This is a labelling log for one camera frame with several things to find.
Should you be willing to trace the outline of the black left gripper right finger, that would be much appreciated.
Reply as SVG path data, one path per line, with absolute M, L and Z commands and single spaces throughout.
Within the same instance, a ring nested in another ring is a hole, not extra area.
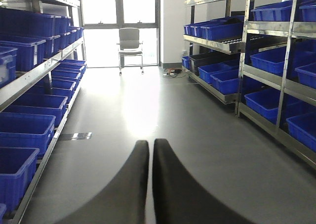
M 158 224 L 250 224 L 210 194 L 181 163 L 167 139 L 155 139 L 152 171 Z

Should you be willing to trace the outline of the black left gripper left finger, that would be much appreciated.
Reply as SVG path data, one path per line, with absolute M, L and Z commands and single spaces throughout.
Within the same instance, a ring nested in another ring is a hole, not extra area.
M 149 143 L 137 140 L 113 179 L 59 224 L 144 224 L 149 174 Z

